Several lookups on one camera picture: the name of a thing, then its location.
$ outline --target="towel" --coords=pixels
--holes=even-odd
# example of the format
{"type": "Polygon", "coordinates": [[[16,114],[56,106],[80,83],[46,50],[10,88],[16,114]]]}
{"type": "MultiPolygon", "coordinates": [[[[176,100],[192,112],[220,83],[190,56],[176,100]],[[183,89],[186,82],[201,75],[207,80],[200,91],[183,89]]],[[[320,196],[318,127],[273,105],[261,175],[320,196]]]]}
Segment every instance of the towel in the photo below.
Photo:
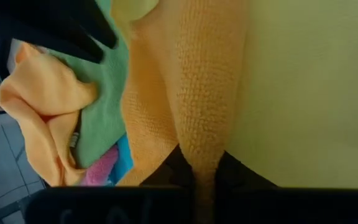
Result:
{"type": "Polygon", "coordinates": [[[358,189],[358,1],[249,7],[228,152],[282,187],[358,189]]]}
{"type": "Polygon", "coordinates": [[[79,110],[96,98],[92,83],[79,82],[55,57],[23,43],[14,72],[0,86],[0,105],[21,127],[30,165],[51,186],[73,185],[76,168],[69,143],[79,110]]]}
{"type": "Polygon", "coordinates": [[[118,146],[118,160],[111,173],[109,174],[109,184],[116,185],[125,174],[131,170],[134,166],[134,161],[131,157],[131,150],[129,149],[129,143],[127,135],[123,135],[117,142],[118,146]]]}
{"type": "MultiPolygon", "coordinates": [[[[120,1],[112,1],[111,14],[124,21],[115,13],[125,10],[117,8],[120,1]]],[[[144,17],[122,22],[131,28],[122,113],[134,168],[119,185],[140,184],[179,143],[196,179],[198,220],[212,219],[214,173],[232,126],[245,21],[244,0],[182,0],[160,1],[144,17]]]]}
{"type": "Polygon", "coordinates": [[[95,82],[98,86],[99,98],[81,112],[80,138],[73,152],[77,163],[83,168],[100,159],[126,132],[120,100],[127,74],[128,50],[109,16],[110,1],[96,2],[119,37],[118,46],[109,49],[96,41],[104,52],[104,59],[100,64],[49,50],[74,71],[77,79],[82,82],[95,82]]]}
{"type": "Polygon", "coordinates": [[[117,145],[113,145],[99,160],[86,170],[84,186],[104,186],[118,159],[117,145]]]}

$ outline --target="orange microfiber towel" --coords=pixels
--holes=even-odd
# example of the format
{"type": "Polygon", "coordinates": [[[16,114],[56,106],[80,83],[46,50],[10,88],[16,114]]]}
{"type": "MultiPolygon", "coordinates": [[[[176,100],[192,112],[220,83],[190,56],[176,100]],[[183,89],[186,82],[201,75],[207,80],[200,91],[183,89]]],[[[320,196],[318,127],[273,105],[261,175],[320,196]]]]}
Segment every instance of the orange microfiber towel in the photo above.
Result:
{"type": "Polygon", "coordinates": [[[19,123],[27,158],[51,186],[73,185],[77,169],[69,143],[79,110],[96,98],[94,84],[79,82],[55,57],[23,43],[16,68],[0,86],[0,105],[19,123]]]}
{"type": "Polygon", "coordinates": [[[234,117],[246,1],[160,0],[148,14],[130,2],[113,0],[111,8],[129,49],[122,115],[134,168],[119,185],[140,184],[179,144],[203,210],[234,117]]]}

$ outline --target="tiled floor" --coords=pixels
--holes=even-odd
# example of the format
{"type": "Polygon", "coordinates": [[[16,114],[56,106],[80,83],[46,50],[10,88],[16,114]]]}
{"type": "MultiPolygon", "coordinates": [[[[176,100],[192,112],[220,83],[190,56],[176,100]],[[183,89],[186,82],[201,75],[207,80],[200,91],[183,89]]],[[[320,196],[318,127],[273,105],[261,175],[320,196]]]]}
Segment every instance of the tiled floor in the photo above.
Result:
{"type": "MultiPolygon", "coordinates": [[[[27,162],[19,125],[9,115],[0,115],[0,208],[43,188],[27,162]]],[[[20,212],[6,217],[3,222],[24,223],[20,212]]]]}

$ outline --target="blue cloth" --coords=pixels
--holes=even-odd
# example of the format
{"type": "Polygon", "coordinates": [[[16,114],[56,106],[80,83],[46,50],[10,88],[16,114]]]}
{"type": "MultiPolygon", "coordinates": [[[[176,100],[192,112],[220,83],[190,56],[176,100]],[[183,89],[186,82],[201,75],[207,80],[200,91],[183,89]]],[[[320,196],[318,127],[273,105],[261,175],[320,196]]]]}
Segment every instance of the blue cloth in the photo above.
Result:
{"type": "Polygon", "coordinates": [[[115,185],[134,166],[134,161],[131,157],[131,150],[129,149],[129,143],[126,134],[118,139],[117,146],[118,160],[109,175],[108,181],[110,185],[115,185]]]}

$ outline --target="yellow microfiber towel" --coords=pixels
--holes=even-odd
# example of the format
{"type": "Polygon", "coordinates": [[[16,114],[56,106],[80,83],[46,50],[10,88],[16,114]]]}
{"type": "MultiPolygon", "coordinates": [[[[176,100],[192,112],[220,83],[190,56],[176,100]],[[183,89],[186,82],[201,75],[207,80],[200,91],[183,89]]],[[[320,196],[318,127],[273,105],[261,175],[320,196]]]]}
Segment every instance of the yellow microfiber towel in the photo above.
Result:
{"type": "Polygon", "coordinates": [[[115,12],[136,4],[121,9],[120,1],[112,1],[111,14],[131,30],[122,113],[134,168],[119,184],[140,184],[179,143],[203,213],[231,130],[246,2],[161,0],[141,19],[125,21],[115,12]]]}
{"type": "Polygon", "coordinates": [[[358,189],[358,1],[250,0],[227,150],[281,187],[358,189]]]}
{"type": "Polygon", "coordinates": [[[79,82],[55,57],[23,43],[16,68],[0,86],[1,107],[19,123],[30,165],[51,186],[73,185],[77,169],[69,143],[79,110],[96,98],[93,84],[79,82]]]}

